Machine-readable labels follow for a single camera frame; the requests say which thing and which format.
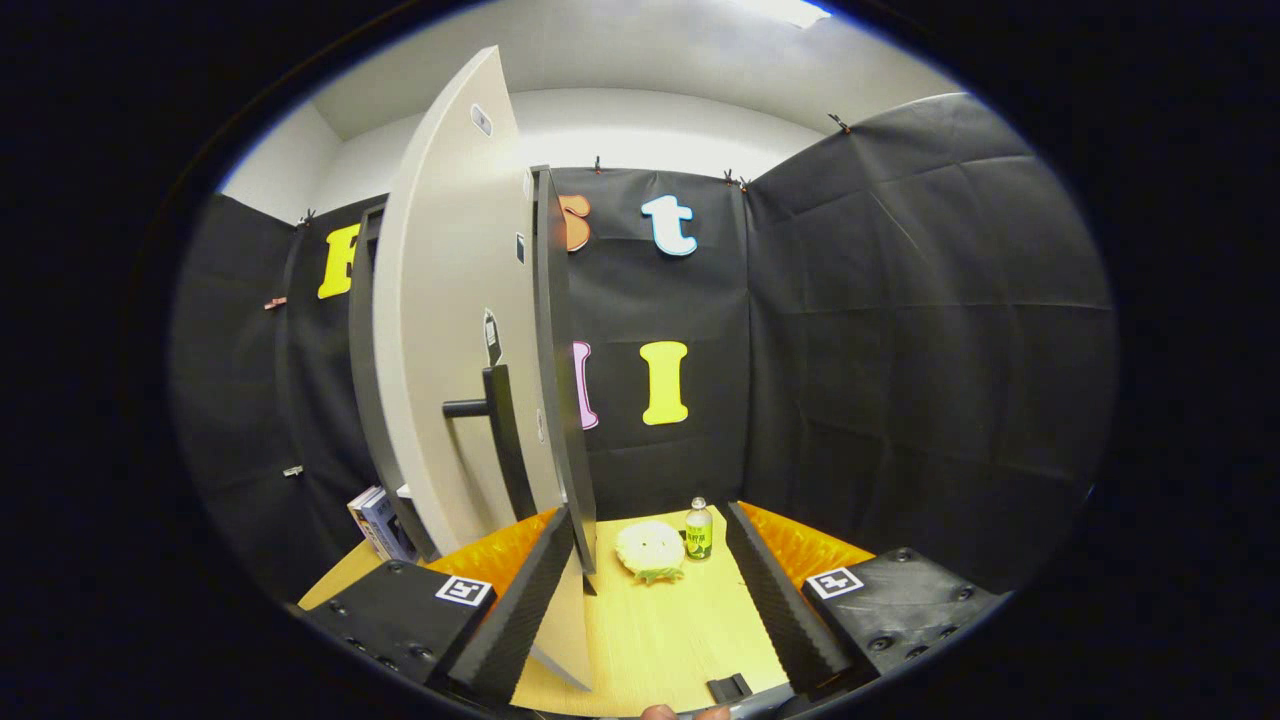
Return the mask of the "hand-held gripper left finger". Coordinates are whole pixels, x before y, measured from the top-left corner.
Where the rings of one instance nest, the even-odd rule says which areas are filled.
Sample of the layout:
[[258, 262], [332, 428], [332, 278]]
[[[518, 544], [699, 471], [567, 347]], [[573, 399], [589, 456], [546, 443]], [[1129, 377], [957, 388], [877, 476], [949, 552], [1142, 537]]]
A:
[[385, 561], [298, 610], [337, 650], [397, 683], [472, 707], [512, 701], [573, 559], [567, 506], [490, 534], [435, 569]]

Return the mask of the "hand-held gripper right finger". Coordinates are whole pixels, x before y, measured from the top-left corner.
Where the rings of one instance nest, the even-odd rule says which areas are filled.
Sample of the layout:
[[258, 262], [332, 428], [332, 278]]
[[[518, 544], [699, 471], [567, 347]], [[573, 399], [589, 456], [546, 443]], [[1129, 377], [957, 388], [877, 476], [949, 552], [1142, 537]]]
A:
[[852, 698], [940, 659], [1009, 601], [923, 552], [873, 555], [745, 502], [724, 544], [795, 696]]

